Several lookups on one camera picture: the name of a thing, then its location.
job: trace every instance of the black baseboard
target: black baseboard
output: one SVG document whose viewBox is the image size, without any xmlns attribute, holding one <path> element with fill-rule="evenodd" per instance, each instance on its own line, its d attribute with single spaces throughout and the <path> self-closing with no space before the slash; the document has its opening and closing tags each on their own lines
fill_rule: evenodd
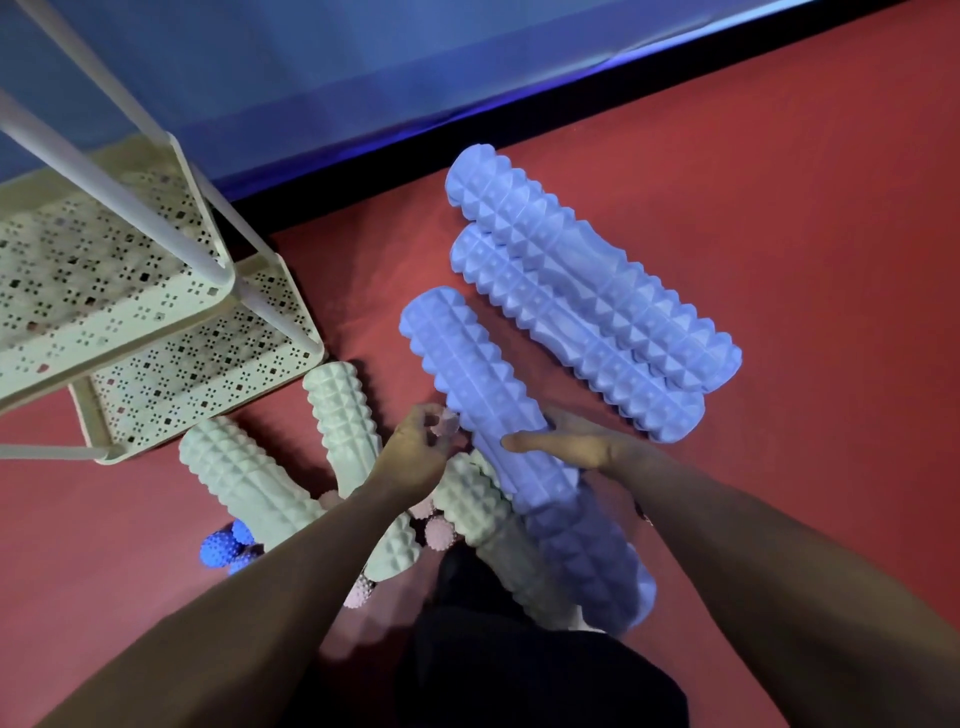
<svg viewBox="0 0 960 728">
<path fill-rule="evenodd" d="M 285 230 L 444 169 L 470 144 L 486 142 L 497 148 L 515 144 L 899 2 L 815 0 L 450 122 L 235 204 L 261 234 Z M 227 228 L 224 224 L 225 236 L 234 243 L 236 236 Z"/>
</svg>

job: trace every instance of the person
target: person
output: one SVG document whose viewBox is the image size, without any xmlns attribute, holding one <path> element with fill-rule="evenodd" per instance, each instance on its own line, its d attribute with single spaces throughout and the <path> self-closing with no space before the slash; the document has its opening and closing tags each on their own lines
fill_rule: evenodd
<svg viewBox="0 0 960 728">
<path fill-rule="evenodd" d="M 414 407 L 363 487 L 163 619 L 40 725 L 345 724 L 291 705 L 373 546 L 438 483 L 449 443 L 429 426 L 441 411 Z M 960 725 L 960 637 L 899 582 L 644 440 L 547 414 L 550 431 L 508 435 L 503 447 L 543 450 L 627 488 L 791 725 Z M 452 575 L 444 558 L 398 669 L 401 724 L 686 725 L 669 677 L 607 635 L 546 632 L 510 614 L 516 605 L 497 601 L 492 575 L 465 551 L 451 554 L 463 562 Z"/>
</svg>

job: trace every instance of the white metal rack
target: white metal rack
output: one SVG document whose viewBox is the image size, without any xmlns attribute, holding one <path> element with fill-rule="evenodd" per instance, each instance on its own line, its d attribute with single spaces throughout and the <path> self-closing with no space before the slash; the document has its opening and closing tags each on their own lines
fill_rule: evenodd
<svg viewBox="0 0 960 728">
<path fill-rule="evenodd" d="M 17 3 L 142 135 L 88 157 L 0 89 L 0 131 L 49 165 L 0 185 L 0 412 L 69 384 L 88 445 L 0 458 L 118 462 L 323 361 L 283 260 L 45 0 Z M 257 255 L 234 265 L 206 201 Z"/>
</svg>

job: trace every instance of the blue wall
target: blue wall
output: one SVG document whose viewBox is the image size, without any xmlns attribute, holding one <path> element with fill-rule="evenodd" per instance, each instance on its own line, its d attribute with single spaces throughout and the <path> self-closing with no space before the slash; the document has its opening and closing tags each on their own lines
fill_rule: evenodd
<svg viewBox="0 0 960 728">
<path fill-rule="evenodd" d="M 54 0 L 207 175 L 238 196 L 445 114 L 701 28 L 749 0 Z M 12 0 L 0 85 L 90 149 L 129 123 Z M 36 163 L 0 138 L 0 180 Z"/>
</svg>

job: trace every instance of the perforated shelf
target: perforated shelf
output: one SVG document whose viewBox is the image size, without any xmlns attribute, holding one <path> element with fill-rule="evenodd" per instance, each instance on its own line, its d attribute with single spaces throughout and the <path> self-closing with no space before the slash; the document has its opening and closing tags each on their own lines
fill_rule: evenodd
<svg viewBox="0 0 960 728">
<path fill-rule="evenodd" d="M 237 273 L 280 312 L 320 341 L 286 264 L 271 267 L 259 255 L 237 263 Z M 245 306 L 157 342 L 91 376 L 70 390 L 84 436 L 111 447 L 120 462 L 183 433 L 214 415 L 303 375 L 325 357 L 298 348 Z"/>
<path fill-rule="evenodd" d="M 134 136 L 92 157 L 232 271 L 172 144 Z M 0 185 L 0 412 L 235 301 L 51 169 Z"/>
</svg>

